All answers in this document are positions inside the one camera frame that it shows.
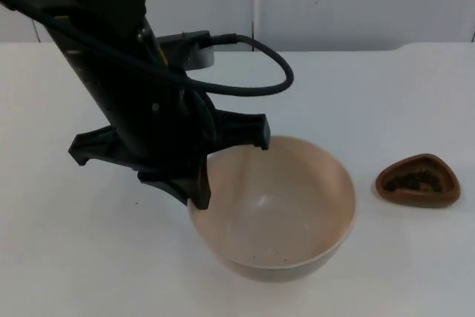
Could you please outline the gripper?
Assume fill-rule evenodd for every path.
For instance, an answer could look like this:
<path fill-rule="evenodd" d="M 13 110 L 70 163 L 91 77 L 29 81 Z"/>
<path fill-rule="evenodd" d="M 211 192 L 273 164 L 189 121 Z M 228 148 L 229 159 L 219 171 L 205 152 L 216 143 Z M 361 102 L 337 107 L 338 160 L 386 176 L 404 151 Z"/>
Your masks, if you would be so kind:
<path fill-rule="evenodd" d="M 109 121 L 78 134 L 68 152 L 83 166 L 101 160 L 129 167 L 142 184 L 162 190 L 184 206 L 193 181 L 160 172 L 194 164 L 193 202 L 207 210 L 211 198 L 207 155 L 233 146 L 269 147 L 263 114 L 216 109 L 208 94 L 185 88 L 126 89 L 102 82 L 86 88 Z"/>

